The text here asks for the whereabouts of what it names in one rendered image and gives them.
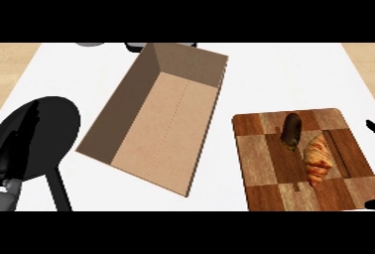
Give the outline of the golden brown croissant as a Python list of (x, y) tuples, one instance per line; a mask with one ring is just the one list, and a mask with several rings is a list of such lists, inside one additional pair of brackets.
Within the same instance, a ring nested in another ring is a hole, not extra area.
[(305, 178), (314, 188), (323, 181), (333, 167), (332, 157), (323, 135), (317, 135), (302, 149), (302, 162), (305, 167)]

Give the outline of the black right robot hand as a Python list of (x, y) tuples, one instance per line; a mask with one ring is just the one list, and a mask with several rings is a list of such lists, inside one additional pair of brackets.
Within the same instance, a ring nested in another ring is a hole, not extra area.
[[(366, 127), (375, 133), (375, 123), (370, 120), (366, 120)], [(364, 202), (364, 208), (375, 210), (375, 199)]]

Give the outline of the dark purple eggplant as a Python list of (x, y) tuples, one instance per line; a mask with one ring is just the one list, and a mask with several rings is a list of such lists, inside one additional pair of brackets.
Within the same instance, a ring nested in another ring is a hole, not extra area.
[(301, 119), (295, 113), (291, 113), (283, 121), (280, 142), (291, 151), (295, 151), (301, 133)]

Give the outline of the checkered wooden cutting board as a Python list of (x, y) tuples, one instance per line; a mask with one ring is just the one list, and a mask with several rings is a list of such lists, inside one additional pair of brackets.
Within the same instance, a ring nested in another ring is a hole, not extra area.
[[(296, 112), (299, 142), (289, 151), (280, 134), (285, 111), (237, 114), (232, 118), (248, 208), (257, 210), (361, 209), (375, 199), (375, 172), (338, 109)], [(323, 136), (333, 167), (317, 186), (305, 178), (302, 149)]]

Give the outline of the brown cardboard box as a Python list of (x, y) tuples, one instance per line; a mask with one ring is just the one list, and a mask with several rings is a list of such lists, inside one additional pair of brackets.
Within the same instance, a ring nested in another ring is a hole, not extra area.
[(181, 195), (189, 194), (229, 57), (149, 43), (78, 152)]

